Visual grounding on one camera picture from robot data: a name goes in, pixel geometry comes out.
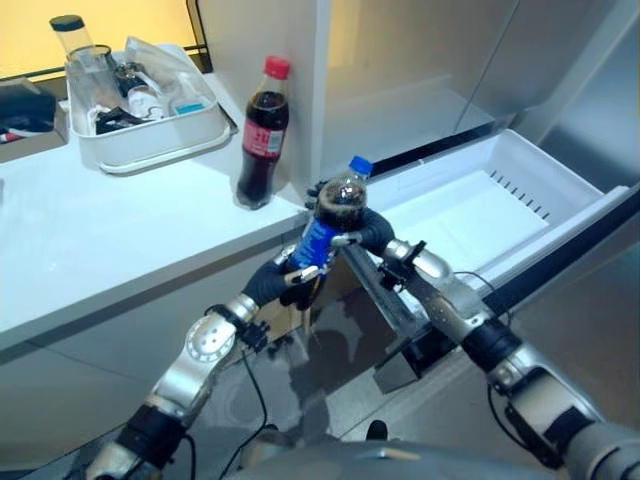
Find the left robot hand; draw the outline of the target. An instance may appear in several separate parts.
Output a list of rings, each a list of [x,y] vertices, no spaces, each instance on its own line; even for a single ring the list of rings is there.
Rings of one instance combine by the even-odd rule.
[[[295,306],[299,311],[308,309],[315,298],[322,271],[315,265],[293,266],[290,257],[294,250],[295,246],[291,245],[264,263],[251,276],[242,293],[259,307],[278,300],[282,306]]]

